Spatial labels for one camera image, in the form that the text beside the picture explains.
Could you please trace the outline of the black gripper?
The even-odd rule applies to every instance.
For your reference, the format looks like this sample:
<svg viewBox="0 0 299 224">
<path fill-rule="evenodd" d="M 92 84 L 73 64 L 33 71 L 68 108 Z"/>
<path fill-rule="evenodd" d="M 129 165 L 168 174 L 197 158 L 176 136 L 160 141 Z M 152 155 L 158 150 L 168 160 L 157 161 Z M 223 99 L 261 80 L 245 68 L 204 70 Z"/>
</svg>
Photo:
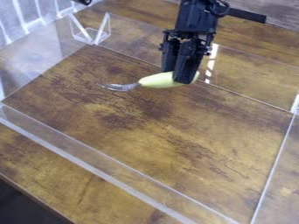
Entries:
<svg viewBox="0 0 299 224">
<path fill-rule="evenodd" d="M 173 71 L 173 80 L 183 84 L 192 83 L 203 56 L 211 53 L 217 9 L 216 0 L 181 0 L 175 27 L 163 31 L 161 71 Z"/>
</svg>

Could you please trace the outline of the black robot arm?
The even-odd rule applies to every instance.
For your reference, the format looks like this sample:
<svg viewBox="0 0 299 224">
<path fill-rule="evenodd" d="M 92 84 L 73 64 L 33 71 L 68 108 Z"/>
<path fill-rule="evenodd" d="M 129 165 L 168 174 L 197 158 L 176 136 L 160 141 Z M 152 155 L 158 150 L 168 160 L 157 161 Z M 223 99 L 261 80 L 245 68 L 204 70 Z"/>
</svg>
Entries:
<svg viewBox="0 0 299 224">
<path fill-rule="evenodd" d="M 229 13 L 224 0 L 181 0 L 175 27 L 163 31 L 161 71 L 172 80 L 191 84 L 203 57 L 211 54 L 219 19 Z"/>
</svg>

